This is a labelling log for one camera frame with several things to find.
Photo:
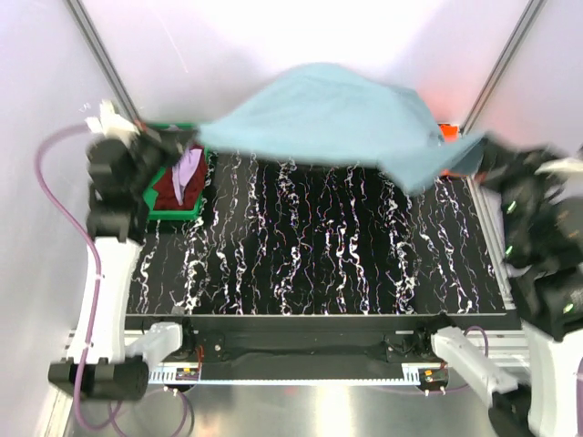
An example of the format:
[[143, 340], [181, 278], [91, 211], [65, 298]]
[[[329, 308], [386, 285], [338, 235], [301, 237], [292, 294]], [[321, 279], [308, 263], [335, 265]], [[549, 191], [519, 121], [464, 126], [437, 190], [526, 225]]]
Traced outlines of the grey blue t shirt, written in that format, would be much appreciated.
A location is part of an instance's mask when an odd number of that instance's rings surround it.
[[199, 126], [199, 142], [273, 160], [378, 168], [406, 194], [443, 171], [476, 173], [482, 134], [448, 141], [424, 100], [332, 64], [298, 66], [228, 115]]

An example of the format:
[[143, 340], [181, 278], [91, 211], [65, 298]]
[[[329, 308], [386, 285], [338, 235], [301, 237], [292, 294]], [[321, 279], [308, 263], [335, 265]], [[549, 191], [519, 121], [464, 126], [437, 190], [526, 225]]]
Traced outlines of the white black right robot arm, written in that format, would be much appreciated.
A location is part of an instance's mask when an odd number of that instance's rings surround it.
[[488, 409], [499, 436], [582, 433], [582, 199], [557, 200], [580, 158], [547, 147], [513, 150], [480, 140], [478, 183], [501, 201], [505, 264], [528, 353], [530, 382], [520, 382], [472, 344], [445, 315], [414, 337], [416, 355], [454, 367]]

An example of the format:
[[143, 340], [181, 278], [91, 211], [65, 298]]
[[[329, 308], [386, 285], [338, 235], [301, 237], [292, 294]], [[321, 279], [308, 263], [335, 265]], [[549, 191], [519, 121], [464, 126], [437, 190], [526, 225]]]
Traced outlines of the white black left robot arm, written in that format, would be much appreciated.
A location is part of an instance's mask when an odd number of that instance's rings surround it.
[[184, 361], [196, 351], [195, 336], [173, 322], [156, 324], [130, 347], [124, 342], [130, 283], [149, 214], [144, 194], [187, 146], [173, 134], [154, 133], [128, 143], [103, 137], [88, 148], [86, 286], [67, 355], [47, 374], [52, 385], [81, 401], [138, 401], [151, 369], [170, 354]]

